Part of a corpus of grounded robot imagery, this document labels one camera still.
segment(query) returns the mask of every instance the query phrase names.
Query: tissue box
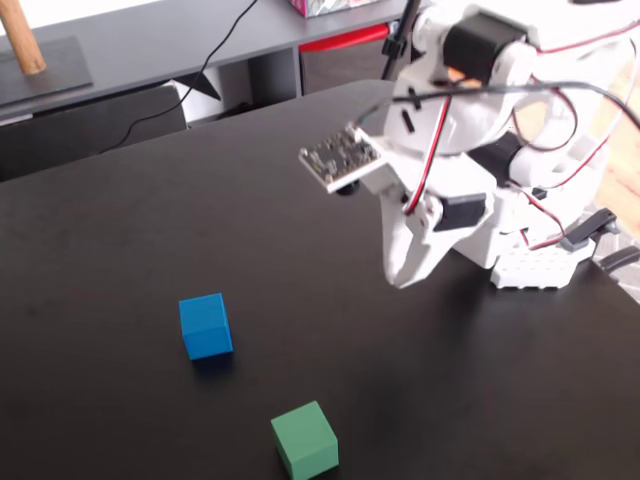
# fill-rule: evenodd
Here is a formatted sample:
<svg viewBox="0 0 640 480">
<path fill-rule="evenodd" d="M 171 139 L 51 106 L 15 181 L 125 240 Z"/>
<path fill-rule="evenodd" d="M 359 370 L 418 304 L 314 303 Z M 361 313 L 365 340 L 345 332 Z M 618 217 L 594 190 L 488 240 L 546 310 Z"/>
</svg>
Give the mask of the tissue box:
<svg viewBox="0 0 640 480">
<path fill-rule="evenodd" d="M 289 0 L 291 5 L 307 18 L 379 1 L 380 0 Z"/>
</svg>

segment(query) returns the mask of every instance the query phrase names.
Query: cube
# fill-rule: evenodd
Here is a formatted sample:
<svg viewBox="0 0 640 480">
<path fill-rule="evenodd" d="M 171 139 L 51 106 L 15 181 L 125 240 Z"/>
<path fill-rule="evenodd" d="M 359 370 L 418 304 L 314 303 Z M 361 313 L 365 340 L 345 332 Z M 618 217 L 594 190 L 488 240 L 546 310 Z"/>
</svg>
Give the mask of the cube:
<svg viewBox="0 0 640 480">
<path fill-rule="evenodd" d="M 180 301 L 180 323 L 191 360 L 233 351 L 222 294 Z"/>
<path fill-rule="evenodd" d="M 293 480 L 305 480 L 338 466 L 338 439 L 318 402 L 271 420 L 276 448 Z"/>
</svg>

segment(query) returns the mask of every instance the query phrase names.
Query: cable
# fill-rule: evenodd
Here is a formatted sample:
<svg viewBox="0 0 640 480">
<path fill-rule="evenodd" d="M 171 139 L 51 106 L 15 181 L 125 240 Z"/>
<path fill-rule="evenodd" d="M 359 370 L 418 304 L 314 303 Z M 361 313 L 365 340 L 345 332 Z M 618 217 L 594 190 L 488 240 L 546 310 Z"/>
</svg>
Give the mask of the cable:
<svg viewBox="0 0 640 480">
<path fill-rule="evenodd" d="M 640 57 L 638 56 L 638 49 L 633 40 L 630 39 L 629 41 L 631 42 L 631 46 L 633 47 L 634 67 L 633 67 L 633 72 L 631 74 L 631 80 L 630 80 L 631 83 L 629 86 L 629 91 L 624 101 L 625 105 L 629 103 L 629 100 L 631 99 L 631 95 L 633 95 L 635 80 L 638 77 L 638 71 L 640 70 Z M 620 120 L 622 120 L 622 110 L 618 112 L 616 117 L 613 119 L 613 122 L 611 122 L 611 127 L 609 128 L 609 132 L 605 135 L 605 137 L 600 142 L 600 144 L 593 150 L 593 152 L 591 152 L 591 155 L 589 155 L 587 159 L 584 162 L 582 162 L 580 166 L 568 178 L 566 178 L 562 182 L 552 187 L 542 187 L 542 188 L 544 188 L 545 190 L 559 188 L 559 187 L 562 187 L 563 185 L 566 185 L 569 181 L 575 178 L 575 176 L 578 175 L 578 173 L 580 173 L 582 169 L 586 167 L 591 162 L 591 160 L 595 158 L 598 152 L 609 142 L 609 139 L 611 138 L 611 135 L 613 135 L 613 132 L 615 131 L 615 129 L 618 127 Z"/>
<path fill-rule="evenodd" d="M 531 78 L 534 81 L 539 82 L 537 78 L 533 76 Z M 567 107 L 569 107 L 569 110 L 571 111 L 571 115 L 573 116 L 573 131 L 571 132 L 571 135 L 569 136 L 569 138 L 567 138 L 567 140 L 564 143 L 562 143 L 561 145 L 558 145 L 557 147 L 539 147 L 537 145 L 534 145 L 533 142 L 529 142 L 527 139 L 525 139 L 524 135 L 522 134 L 522 130 L 520 129 L 520 124 L 518 122 L 515 108 L 511 111 L 511 121 L 513 123 L 513 128 L 516 131 L 516 135 L 520 138 L 524 147 L 530 148 L 531 150 L 535 150 L 536 152 L 549 153 L 549 152 L 555 152 L 557 150 L 560 150 L 566 147 L 569 144 L 569 142 L 573 140 L 573 138 L 576 136 L 576 133 L 578 132 L 578 124 L 579 124 L 578 112 L 576 110 L 575 105 L 573 104 L 573 102 L 571 102 L 569 97 L 562 92 L 562 90 L 556 88 L 556 89 L 553 89 L 552 91 L 558 97 L 560 97 L 560 99 L 567 105 Z"/>
<path fill-rule="evenodd" d="M 249 10 L 251 10 L 256 3 L 258 3 L 258 0 L 253 0 L 251 2 L 251 4 L 249 4 L 249 6 L 240 14 L 240 16 L 238 18 L 236 18 L 236 20 L 233 22 L 233 25 L 231 26 L 231 29 L 227 33 L 227 35 L 222 39 L 222 41 L 218 44 L 218 46 L 216 48 L 214 48 L 213 51 L 207 56 L 207 59 L 204 61 L 204 64 L 202 65 L 202 68 L 200 69 L 198 74 L 193 79 L 193 83 L 189 87 L 189 90 L 187 90 L 187 93 L 184 94 L 184 96 L 180 99 L 180 101 L 178 103 L 176 103 L 172 107 L 167 108 L 166 110 L 163 110 L 162 112 L 159 112 L 159 113 L 156 113 L 156 114 L 153 114 L 153 115 L 149 115 L 147 117 L 142 117 L 142 118 L 139 118 L 139 119 L 135 120 L 133 123 L 131 123 L 131 125 L 129 125 L 129 128 L 127 129 L 127 133 L 125 133 L 124 137 L 122 137 L 122 139 L 118 143 L 116 143 L 116 144 L 114 144 L 114 145 L 112 145 L 112 146 L 110 146 L 108 148 L 105 148 L 104 150 L 102 150 L 99 153 L 99 155 L 102 155 L 103 153 L 106 153 L 106 152 L 108 152 L 110 150 L 118 148 L 122 144 L 124 144 L 129 139 L 129 136 L 133 132 L 133 127 L 135 127 L 137 124 L 145 122 L 147 120 L 151 120 L 153 118 L 161 117 L 162 115 L 165 115 L 165 114 L 175 110 L 176 108 L 180 107 L 182 105 L 182 103 L 186 100 L 186 98 L 189 96 L 189 94 L 193 91 L 193 88 L 196 85 L 198 79 L 204 73 L 205 69 L 209 65 L 209 60 L 211 60 L 211 57 L 213 57 L 218 52 L 218 50 L 220 50 L 222 48 L 222 46 L 225 43 L 227 43 L 227 40 L 229 40 L 229 38 L 231 37 L 231 34 L 233 33 L 233 31 L 238 26 L 238 23 L 240 23 L 240 20 L 242 20 L 242 17 L 244 17 L 247 13 L 249 13 Z"/>
<path fill-rule="evenodd" d="M 566 235 L 567 235 L 567 233 L 565 232 L 564 226 L 562 225 L 562 222 L 560 221 L 560 219 L 555 214 L 553 214 L 552 212 L 547 210 L 538 201 L 537 198 L 535 198 L 533 195 L 530 195 L 529 193 L 525 192 L 516 182 L 511 180 L 510 184 L 511 184 L 512 188 L 514 188 L 518 192 L 522 193 L 525 197 L 527 197 L 527 200 L 529 200 L 529 203 L 531 203 L 539 211 L 544 213 L 547 217 L 551 218 L 554 222 L 556 222 L 558 224 L 558 227 L 560 227 L 560 235 L 559 236 L 557 236 L 555 238 L 552 238 L 550 240 L 546 240 L 546 241 L 544 241 L 542 243 L 539 243 L 539 244 L 533 245 L 533 246 L 530 245 L 529 239 L 527 238 L 527 234 L 525 233 L 524 229 L 520 230 L 520 234 L 522 235 L 522 238 L 524 239 L 524 243 L 527 245 L 529 250 L 531 250 L 533 252 L 535 250 L 540 250 L 541 248 L 550 247 L 552 245 L 556 245 L 556 244 L 560 243 L 562 241 L 562 239 L 564 239 L 564 237 L 566 237 Z"/>
<path fill-rule="evenodd" d="M 440 120 L 438 120 L 438 127 L 436 129 L 436 134 L 433 137 L 433 142 L 431 144 L 431 150 L 427 155 L 424 165 L 424 171 L 422 172 L 422 178 L 420 179 L 420 184 L 413 195 L 411 196 L 411 200 L 409 201 L 409 206 L 403 209 L 403 213 L 405 215 L 411 215 L 413 211 L 416 209 L 416 205 L 420 201 L 420 197 L 422 197 L 422 193 L 424 192 L 424 187 L 427 183 L 427 178 L 429 177 L 429 172 L 431 171 L 431 165 L 433 165 L 433 159 L 436 156 L 436 150 L 438 150 L 438 143 L 440 143 L 440 136 L 442 135 L 442 130 L 444 130 L 444 124 L 447 119 L 447 114 L 449 113 L 449 107 L 451 106 L 451 97 L 445 97 L 444 105 L 442 106 L 442 111 L 440 112 Z"/>
<path fill-rule="evenodd" d="M 585 40 L 583 42 L 578 42 L 578 43 L 574 43 L 571 45 L 565 45 L 563 47 L 557 47 L 557 48 L 550 48 L 549 50 L 543 50 L 539 47 L 535 47 L 536 51 L 538 52 L 538 55 L 551 55 L 554 53 L 560 53 L 560 52 L 565 52 L 567 50 L 573 50 L 574 48 L 579 48 L 579 47 L 585 47 L 587 45 L 591 45 L 592 43 L 596 43 L 599 42 L 601 40 L 606 40 L 608 38 L 613 38 L 613 37 L 617 37 L 619 35 L 624 35 L 625 33 L 629 33 L 632 30 L 638 28 L 640 26 L 640 21 L 636 20 L 635 22 L 631 23 L 629 26 L 622 28 L 620 30 L 615 30 L 613 32 L 609 32 L 606 33 L 604 35 L 601 35 L 599 37 L 594 37 L 591 38 L 589 40 Z"/>
<path fill-rule="evenodd" d="M 369 109 L 367 109 L 363 114 L 361 114 L 356 120 L 350 123 L 350 125 L 354 128 L 361 126 L 364 121 L 383 107 L 396 103 L 411 103 L 415 104 L 416 102 L 426 102 L 429 100 L 435 100 L 438 98 L 444 97 L 468 97 L 474 95 L 507 95 L 512 93 L 532 93 L 532 92 L 543 92 L 546 90 L 554 90 L 554 89 L 575 89 L 575 90 L 592 90 L 607 100 L 611 101 L 615 105 L 617 105 L 624 114 L 631 119 L 633 124 L 636 126 L 638 130 L 640 130 L 640 118 L 631 110 L 627 104 L 621 100 L 619 97 L 614 95 L 613 93 L 605 90 L 604 88 L 600 88 L 597 85 L 592 85 L 587 82 L 579 82 L 579 81 L 559 81 L 559 82 L 540 82 L 540 83 L 528 83 L 525 85 L 487 85 L 484 87 L 477 88 L 447 88 L 438 90 L 435 92 L 423 93 L 421 95 L 413 95 L 409 97 L 391 97 L 385 100 L 382 100 Z"/>
</svg>

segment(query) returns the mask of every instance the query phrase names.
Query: green cube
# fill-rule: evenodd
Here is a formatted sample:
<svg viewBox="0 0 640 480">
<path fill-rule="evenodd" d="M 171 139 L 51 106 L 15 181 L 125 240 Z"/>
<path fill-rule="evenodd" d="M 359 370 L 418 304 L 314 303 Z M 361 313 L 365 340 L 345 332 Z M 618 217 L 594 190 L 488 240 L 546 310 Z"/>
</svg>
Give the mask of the green cube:
<svg viewBox="0 0 640 480">
<path fill-rule="evenodd" d="M 276 448 L 293 480 L 306 480 L 338 466 L 338 439 L 318 402 L 271 420 Z"/>
</svg>

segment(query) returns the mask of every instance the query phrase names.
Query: blue cube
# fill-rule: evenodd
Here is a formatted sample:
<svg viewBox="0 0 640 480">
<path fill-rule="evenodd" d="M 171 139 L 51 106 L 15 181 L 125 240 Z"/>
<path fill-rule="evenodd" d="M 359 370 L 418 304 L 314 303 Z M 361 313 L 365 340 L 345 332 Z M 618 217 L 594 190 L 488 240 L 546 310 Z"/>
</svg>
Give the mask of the blue cube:
<svg viewBox="0 0 640 480">
<path fill-rule="evenodd" d="M 180 301 L 180 323 L 191 360 L 233 352 L 222 294 Z"/>
</svg>

